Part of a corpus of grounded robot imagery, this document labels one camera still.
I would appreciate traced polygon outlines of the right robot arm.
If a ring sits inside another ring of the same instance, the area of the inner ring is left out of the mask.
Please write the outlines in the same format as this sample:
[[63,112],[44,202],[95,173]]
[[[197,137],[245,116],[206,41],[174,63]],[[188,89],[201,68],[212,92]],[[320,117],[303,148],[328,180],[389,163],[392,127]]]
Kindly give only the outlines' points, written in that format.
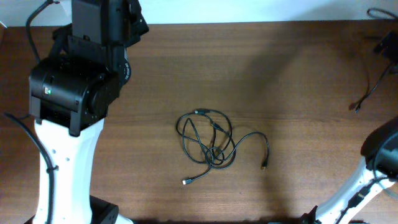
[[397,117],[375,129],[361,147],[361,160],[351,177],[326,202],[303,214],[299,223],[351,223],[377,194],[397,183]]

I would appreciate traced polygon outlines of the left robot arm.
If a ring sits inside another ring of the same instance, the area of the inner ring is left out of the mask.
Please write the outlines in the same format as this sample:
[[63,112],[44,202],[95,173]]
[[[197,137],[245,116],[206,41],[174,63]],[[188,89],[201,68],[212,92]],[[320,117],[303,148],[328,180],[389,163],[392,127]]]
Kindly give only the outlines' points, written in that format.
[[72,2],[72,21],[29,76],[29,113],[40,151],[31,223],[128,223],[90,194],[96,143],[110,104],[131,77],[127,49],[149,30],[138,0]]

